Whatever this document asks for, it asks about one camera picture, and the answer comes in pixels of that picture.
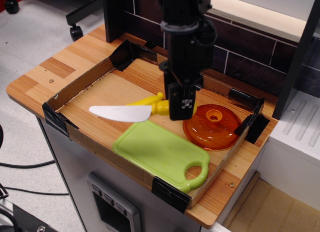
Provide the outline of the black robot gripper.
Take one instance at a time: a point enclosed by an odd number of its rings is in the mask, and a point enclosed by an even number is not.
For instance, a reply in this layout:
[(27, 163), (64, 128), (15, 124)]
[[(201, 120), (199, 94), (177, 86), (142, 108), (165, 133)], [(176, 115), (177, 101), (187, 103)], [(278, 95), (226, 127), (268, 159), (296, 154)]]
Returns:
[(168, 87), (169, 118), (189, 120), (194, 114), (200, 72), (213, 62), (217, 32), (205, 17), (211, 0), (158, 0), (161, 30), (167, 38), (167, 62), (161, 64)]

